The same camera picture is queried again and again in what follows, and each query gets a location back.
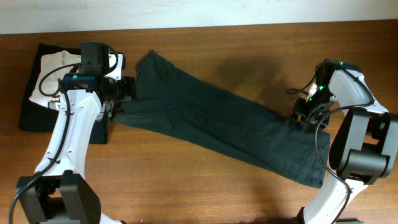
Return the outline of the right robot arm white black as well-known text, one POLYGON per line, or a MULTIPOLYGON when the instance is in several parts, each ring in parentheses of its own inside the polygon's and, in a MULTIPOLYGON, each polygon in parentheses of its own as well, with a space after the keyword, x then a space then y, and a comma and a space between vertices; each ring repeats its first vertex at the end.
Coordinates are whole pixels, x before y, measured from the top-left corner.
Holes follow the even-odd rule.
POLYGON ((357 194, 391 173, 397 155, 397 115, 377 101, 359 66, 342 61, 323 60, 308 84, 287 93, 306 94, 296 101, 292 117, 307 124, 314 140, 332 114, 341 111, 345 116, 329 161, 319 160, 328 177, 294 219, 295 223, 339 223, 357 194))

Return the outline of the dark green t-shirt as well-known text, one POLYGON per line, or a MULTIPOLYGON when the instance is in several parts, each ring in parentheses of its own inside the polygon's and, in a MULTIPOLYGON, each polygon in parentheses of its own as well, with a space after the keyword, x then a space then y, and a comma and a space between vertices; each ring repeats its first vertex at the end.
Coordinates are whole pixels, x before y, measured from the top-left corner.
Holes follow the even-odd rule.
POLYGON ((320 188, 330 135, 241 96, 207 84, 154 51, 136 67, 136 99, 114 121, 192 142, 220 154, 320 188))

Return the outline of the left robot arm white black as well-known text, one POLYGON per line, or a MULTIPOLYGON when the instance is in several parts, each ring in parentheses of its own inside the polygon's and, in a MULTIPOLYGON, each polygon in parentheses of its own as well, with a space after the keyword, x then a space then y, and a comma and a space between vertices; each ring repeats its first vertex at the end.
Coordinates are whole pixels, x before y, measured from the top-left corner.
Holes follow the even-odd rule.
POLYGON ((85 159, 91 132, 106 106, 125 96, 134 98, 134 78, 123 77, 126 58, 104 43, 81 45, 80 62, 57 78, 52 93, 58 116, 49 146, 32 176, 20 177, 9 209, 13 221, 20 204, 29 223, 116 223, 105 215, 101 202, 85 180, 85 159))

